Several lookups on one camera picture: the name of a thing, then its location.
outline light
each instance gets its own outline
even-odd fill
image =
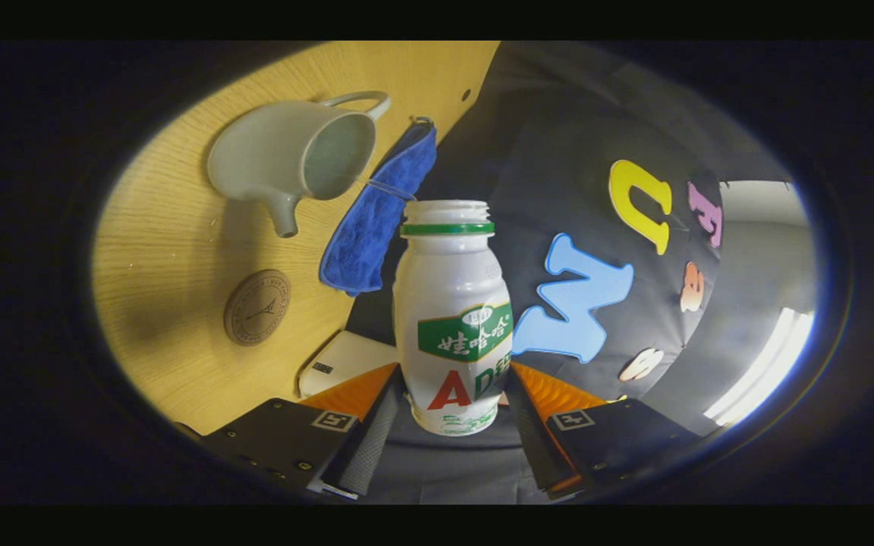
[[[763,404],[791,372],[814,321],[812,315],[783,308],[774,331],[747,372],[703,413],[718,425],[733,425]]]

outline wooden panel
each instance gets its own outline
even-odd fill
[[[474,103],[496,49],[497,42],[318,45],[226,86],[152,138],[104,208],[93,292],[112,352],[155,407],[204,435],[267,398],[298,400],[295,374],[353,306],[319,283],[319,260],[362,184],[331,201],[303,200],[299,234],[280,239],[260,204],[229,201],[209,183],[207,152],[222,128],[271,102],[382,90],[392,107],[379,120],[368,176],[414,115],[432,118],[438,139],[447,134]],[[225,304],[239,282],[267,268],[291,281],[288,313],[271,338],[241,347],[225,334]]]

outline yellow letter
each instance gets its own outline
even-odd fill
[[[673,193],[670,191],[670,184],[656,180],[642,167],[625,159],[613,163],[609,171],[609,196],[613,199],[616,213],[620,215],[622,221],[627,222],[629,228],[635,229],[640,235],[652,241],[656,245],[656,253],[662,256],[666,253],[666,245],[670,240],[670,227],[666,222],[656,224],[636,210],[629,200],[629,189],[634,186],[658,202],[663,214],[669,215],[673,211]]]

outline mug handle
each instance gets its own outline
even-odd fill
[[[322,106],[336,106],[343,104],[344,102],[364,99],[375,99],[379,101],[379,104],[366,111],[366,114],[373,118],[374,121],[377,121],[381,115],[389,110],[389,103],[391,101],[389,101],[388,94],[383,93],[382,91],[357,91],[357,93],[348,93],[344,94],[344,96],[331,98],[330,100],[323,100],[320,104],[322,104]]]

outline cup spout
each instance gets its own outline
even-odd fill
[[[299,232],[295,224],[295,205],[298,202],[298,197],[287,193],[276,193],[265,201],[278,237],[289,238]]]

